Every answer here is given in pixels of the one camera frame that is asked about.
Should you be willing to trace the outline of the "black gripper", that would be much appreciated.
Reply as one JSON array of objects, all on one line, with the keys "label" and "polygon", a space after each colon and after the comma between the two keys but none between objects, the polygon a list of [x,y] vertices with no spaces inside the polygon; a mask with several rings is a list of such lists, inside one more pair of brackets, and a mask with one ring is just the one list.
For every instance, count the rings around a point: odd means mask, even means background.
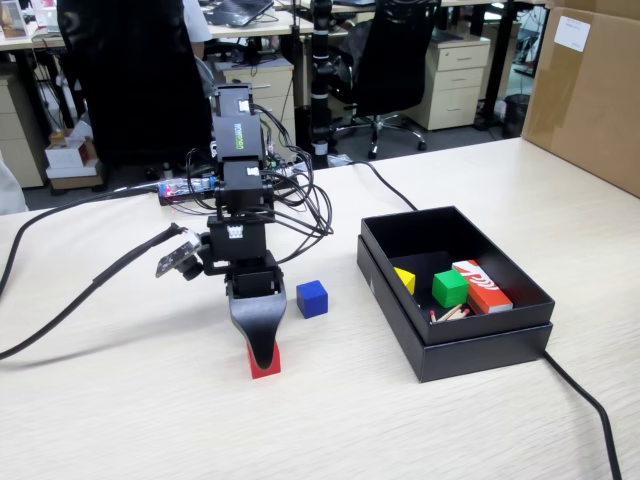
[{"label": "black gripper", "polygon": [[287,307],[283,273],[271,252],[231,261],[225,274],[232,323],[245,338],[254,365],[274,364],[276,335]]}]

